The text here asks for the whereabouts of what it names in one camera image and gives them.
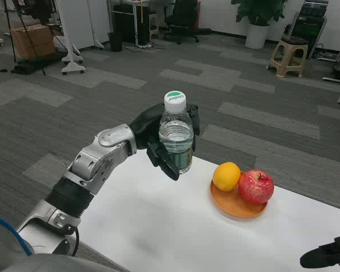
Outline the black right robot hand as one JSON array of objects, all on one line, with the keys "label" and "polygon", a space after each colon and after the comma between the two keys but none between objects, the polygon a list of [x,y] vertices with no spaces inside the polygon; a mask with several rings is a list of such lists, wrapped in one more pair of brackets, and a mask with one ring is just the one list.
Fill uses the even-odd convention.
[{"label": "black right robot hand", "polygon": [[300,258],[300,265],[306,269],[340,266],[340,237],[336,237],[333,243],[306,252]]}]

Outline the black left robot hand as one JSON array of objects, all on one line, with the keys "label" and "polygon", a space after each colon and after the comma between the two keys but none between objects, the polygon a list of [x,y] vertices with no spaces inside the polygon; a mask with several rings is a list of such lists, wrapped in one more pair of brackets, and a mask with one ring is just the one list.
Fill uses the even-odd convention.
[{"label": "black left robot hand", "polygon": [[164,104],[157,104],[141,113],[130,128],[137,149],[145,149],[153,166],[160,167],[168,177],[176,181],[190,169],[200,134],[197,105],[171,113]]}]

